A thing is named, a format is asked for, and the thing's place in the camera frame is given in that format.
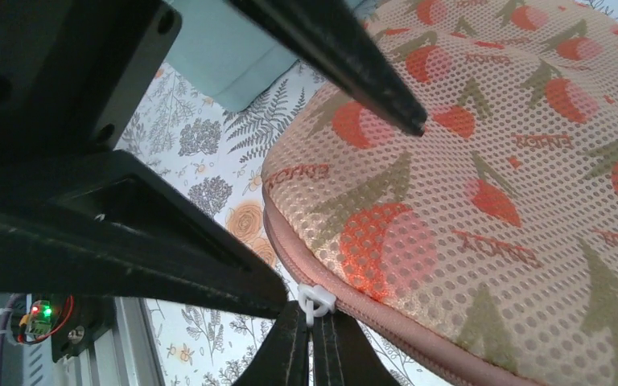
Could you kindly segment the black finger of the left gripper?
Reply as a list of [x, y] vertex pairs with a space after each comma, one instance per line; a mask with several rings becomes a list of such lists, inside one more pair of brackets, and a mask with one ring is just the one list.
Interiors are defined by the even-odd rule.
[[399, 386], [358, 322], [337, 311], [314, 321], [314, 379], [322, 386]]
[[308, 341], [304, 311], [288, 302], [234, 386], [307, 386]]

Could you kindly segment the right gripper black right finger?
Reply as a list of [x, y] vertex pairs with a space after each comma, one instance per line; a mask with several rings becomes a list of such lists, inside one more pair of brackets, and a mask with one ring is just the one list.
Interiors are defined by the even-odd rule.
[[421, 137], [426, 110], [343, 1], [229, 5], [335, 86], [402, 132]]

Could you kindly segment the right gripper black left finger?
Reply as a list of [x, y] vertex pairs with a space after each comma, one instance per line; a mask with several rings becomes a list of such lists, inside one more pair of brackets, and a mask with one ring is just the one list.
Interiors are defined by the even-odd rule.
[[0, 292], [154, 298], [260, 318], [279, 275], [116, 150], [0, 169]]

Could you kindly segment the white zipper pull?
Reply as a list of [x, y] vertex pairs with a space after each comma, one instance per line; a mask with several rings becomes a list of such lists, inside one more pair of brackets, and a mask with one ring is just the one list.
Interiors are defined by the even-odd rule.
[[336, 296], [321, 285], [298, 284], [298, 304], [308, 327], [313, 327], [317, 318], [334, 313], [336, 300]]

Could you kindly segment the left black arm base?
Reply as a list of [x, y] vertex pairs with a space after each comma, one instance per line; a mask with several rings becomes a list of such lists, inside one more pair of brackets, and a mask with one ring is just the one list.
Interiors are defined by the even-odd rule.
[[56, 362], [91, 348], [115, 321], [116, 306], [108, 298], [27, 294], [16, 301], [6, 336], [25, 347], [49, 343]]

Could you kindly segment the light blue plastic bin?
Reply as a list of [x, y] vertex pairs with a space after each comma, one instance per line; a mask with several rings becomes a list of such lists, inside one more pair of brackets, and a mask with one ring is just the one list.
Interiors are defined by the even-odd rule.
[[246, 109], [298, 60], [223, 1], [169, 4], [182, 26], [166, 62], [228, 111]]

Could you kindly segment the aluminium front rail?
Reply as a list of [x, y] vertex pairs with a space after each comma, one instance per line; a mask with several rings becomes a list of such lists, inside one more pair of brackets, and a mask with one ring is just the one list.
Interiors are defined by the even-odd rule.
[[23, 347], [19, 385], [164, 385], [139, 298], [78, 297], [73, 316], [42, 343]]

